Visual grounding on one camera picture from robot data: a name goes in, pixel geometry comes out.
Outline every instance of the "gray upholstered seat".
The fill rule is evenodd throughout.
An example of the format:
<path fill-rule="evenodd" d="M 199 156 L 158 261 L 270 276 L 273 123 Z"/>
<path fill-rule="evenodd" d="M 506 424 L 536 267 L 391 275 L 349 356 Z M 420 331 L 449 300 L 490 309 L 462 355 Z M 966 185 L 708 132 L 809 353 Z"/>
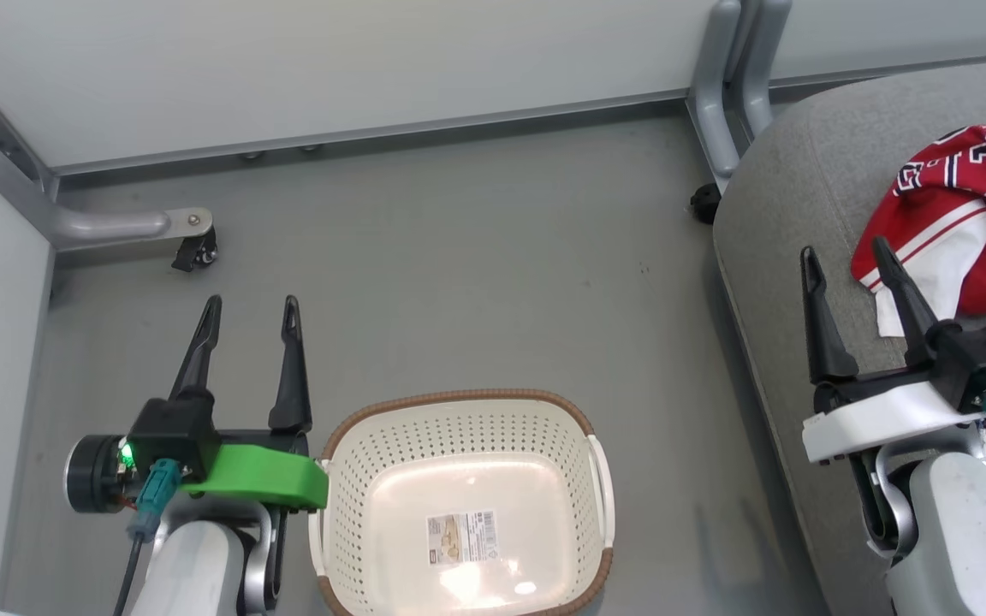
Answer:
<path fill-rule="evenodd" d="M 887 564 L 864 545 L 846 464 L 811 465 L 811 414 L 798 253 L 812 245 L 829 303 L 862 370 L 903 363 L 903 342 L 877 338 L 873 299 L 849 273 L 866 223 L 900 165 L 931 140 L 986 124 L 986 65 L 838 87 L 794 105 L 740 161 L 717 213 L 716 253 L 751 359 L 811 561 L 837 616 L 891 613 Z"/>

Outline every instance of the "black cable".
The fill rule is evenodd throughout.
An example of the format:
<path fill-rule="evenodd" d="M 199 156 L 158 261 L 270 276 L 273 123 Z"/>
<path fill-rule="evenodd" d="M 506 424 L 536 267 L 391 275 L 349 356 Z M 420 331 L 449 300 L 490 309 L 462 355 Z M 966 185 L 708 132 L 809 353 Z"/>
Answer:
<path fill-rule="evenodd" d="M 122 616 L 124 605 L 128 603 L 128 592 L 132 589 L 132 580 L 136 577 L 136 566 L 140 564 L 140 550 L 144 547 L 144 536 L 136 535 L 132 541 L 132 553 L 128 555 L 128 566 L 124 571 L 124 581 L 121 582 L 121 594 L 116 598 L 113 616 Z"/>

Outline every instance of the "product label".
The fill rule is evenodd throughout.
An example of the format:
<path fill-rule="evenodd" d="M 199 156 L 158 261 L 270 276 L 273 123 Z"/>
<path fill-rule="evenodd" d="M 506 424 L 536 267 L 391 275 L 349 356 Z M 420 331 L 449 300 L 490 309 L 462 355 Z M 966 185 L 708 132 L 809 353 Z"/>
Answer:
<path fill-rule="evenodd" d="M 428 518 L 428 565 L 458 565 L 497 558 L 492 511 Z"/>

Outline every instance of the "caster wheel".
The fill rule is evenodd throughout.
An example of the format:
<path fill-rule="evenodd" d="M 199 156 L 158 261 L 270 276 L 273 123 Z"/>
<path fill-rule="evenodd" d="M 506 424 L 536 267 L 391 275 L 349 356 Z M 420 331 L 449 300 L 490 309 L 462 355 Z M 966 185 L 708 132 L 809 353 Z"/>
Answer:
<path fill-rule="evenodd" d="M 701 186 L 692 195 L 692 213 L 698 222 L 713 225 L 713 218 L 717 215 L 717 205 L 721 203 L 721 191 L 717 184 L 709 183 Z"/>
<path fill-rule="evenodd" d="M 181 248 L 177 249 L 177 256 L 173 258 L 171 266 L 181 272 L 192 272 L 192 270 L 207 268 L 215 262 L 218 254 L 216 228 L 211 227 L 207 234 L 181 240 Z"/>

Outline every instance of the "laundry basket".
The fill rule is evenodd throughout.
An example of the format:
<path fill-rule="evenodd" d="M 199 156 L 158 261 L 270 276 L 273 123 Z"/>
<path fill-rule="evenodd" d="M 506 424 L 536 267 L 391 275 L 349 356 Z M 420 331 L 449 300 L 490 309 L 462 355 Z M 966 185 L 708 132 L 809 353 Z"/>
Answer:
<path fill-rule="evenodd" d="M 570 615 L 607 580 L 611 475 L 560 395 L 481 389 L 368 406 L 326 443 L 310 515 L 337 616 Z"/>

